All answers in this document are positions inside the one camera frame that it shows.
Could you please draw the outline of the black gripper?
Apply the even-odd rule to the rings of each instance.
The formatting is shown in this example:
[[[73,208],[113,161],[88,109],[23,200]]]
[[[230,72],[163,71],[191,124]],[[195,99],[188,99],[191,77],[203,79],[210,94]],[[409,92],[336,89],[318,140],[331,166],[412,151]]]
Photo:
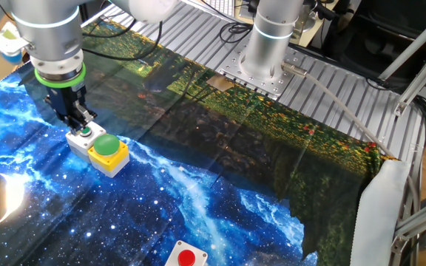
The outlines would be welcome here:
[[[44,101],[55,111],[57,118],[69,126],[71,132],[78,131],[78,122],[85,130],[88,123],[97,117],[94,111],[85,107],[87,90],[84,83],[64,88],[47,86],[46,89],[48,95]]]

